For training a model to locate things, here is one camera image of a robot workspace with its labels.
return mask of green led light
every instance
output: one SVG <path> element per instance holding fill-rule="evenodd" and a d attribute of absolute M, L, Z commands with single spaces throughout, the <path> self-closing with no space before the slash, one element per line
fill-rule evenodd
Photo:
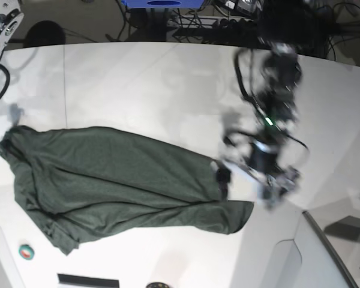
<path fill-rule="evenodd" d="M 274 125 L 273 122 L 272 122 L 268 117 L 266 117 L 265 120 L 268 122 L 268 124 L 269 124 L 270 126 L 273 126 L 273 125 Z"/>

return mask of white table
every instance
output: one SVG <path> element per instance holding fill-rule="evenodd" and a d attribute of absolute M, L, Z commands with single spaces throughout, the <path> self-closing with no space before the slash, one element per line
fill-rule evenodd
<path fill-rule="evenodd" d="M 94 125 L 118 128 L 216 156 L 221 116 L 248 117 L 232 64 L 234 47 L 175 43 L 104 43 L 23 49 L 4 54 L 11 86 L 0 102 L 0 137 L 9 106 L 37 130 Z M 138 288 L 154 280 L 174 287 L 258 287 L 277 242 L 293 239 L 301 208 L 314 202 L 360 129 L 360 68 L 301 57 L 296 137 L 311 149 L 301 189 L 273 213 L 256 206 L 233 235 L 193 227 L 131 229 L 80 246 L 68 257 L 53 248 L 13 199 L 13 175 L 0 158 L 0 226 L 27 287 L 56 287 L 56 273 L 116 278 Z M 291 146 L 286 161 L 299 148 Z M 236 195 L 249 193 L 245 183 Z M 36 252 L 17 255 L 20 244 Z"/>

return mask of floor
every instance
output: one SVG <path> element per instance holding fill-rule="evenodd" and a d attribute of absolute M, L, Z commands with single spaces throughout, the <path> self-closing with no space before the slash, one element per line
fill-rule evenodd
<path fill-rule="evenodd" d="M 334 5 L 342 1 L 321 0 L 320 4 Z M 25 19 L 16 31 L 14 38 L 23 38 L 32 25 L 39 21 L 52 20 L 63 28 L 75 32 L 68 32 L 68 44 L 90 43 L 91 40 L 107 42 L 105 34 L 116 38 L 123 24 L 120 10 L 114 0 L 23 0 L 22 2 Z M 360 6 L 360 0 L 353 0 L 353 2 Z M 353 17 L 345 8 L 337 7 L 336 9 L 339 22 L 360 20 L 360 11 L 355 8 L 355 12 L 358 15 Z M 208 7 L 203 14 L 217 16 L 219 12 Z M 127 26 L 121 34 L 121 40 L 123 41 L 128 37 L 128 33 L 133 32 L 134 28 L 129 30 Z M 335 37 L 332 43 L 341 40 L 341 37 Z M 8 48 L 12 50 L 21 47 L 21 44 L 11 44 Z M 335 54 L 337 62 L 360 66 L 360 39 L 356 38 L 336 45 Z M 329 53 L 328 59 L 332 61 L 335 59 L 332 52 Z"/>

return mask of white tabletop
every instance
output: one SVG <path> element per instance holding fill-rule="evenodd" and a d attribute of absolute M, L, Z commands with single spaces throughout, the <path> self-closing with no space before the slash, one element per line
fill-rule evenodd
<path fill-rule="evenodd" d="M 0 102 L 0 137 L 16 104 L 23 109 L 20 123 L 40 131 L 101 125 L 216 156 L 222 115 L 251 117 L 250 107 L 239 99 L 234 51 L 196 44 L 104 43 L 7 52 L 3 64 L 12 82 Z M 304 78 L 296 93 L 301 114 L 296 137 L 311 149 L 301 169 L 301 189 L 273 213 L 256 206 L 234 235 L 192 227 L 132 229 L 83 244 L 66 257 L 14 202 L 13 175 L 0 158 L 0 226 L 26 286 L 40 287 L 43 281 L 43 287 L 56 287 L 60 272 L 117 278 L 123 288 L 154 280 L 175 287 L 258 287 L 273 246 L 293 238 L 301 208 L 315 203 L 360 130 L 360 68 L 303 56 L 300 63 Z M 285 160 L 293 162 L 300 151 L 291 146 Z M 234 191 L 250 192 L 241 182 Z M 23 242 L 35 249 L 32 261 L 17 255 Z"/>

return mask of small round object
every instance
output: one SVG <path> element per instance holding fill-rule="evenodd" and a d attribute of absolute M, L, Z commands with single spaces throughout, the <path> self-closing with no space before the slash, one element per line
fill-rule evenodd
<path fill-rule="evenodd" d="M 146 288 L 169 288 L 169 286 L 164 283 L 155 282 L 155 283 L 149 284 Z"/>
<path fill-rule="evenodd" d="M 19 248 L 19 254 L 25 260 L 32 260 L 35 256 L 35 251 L 29 245 L 21 245 Z"/>

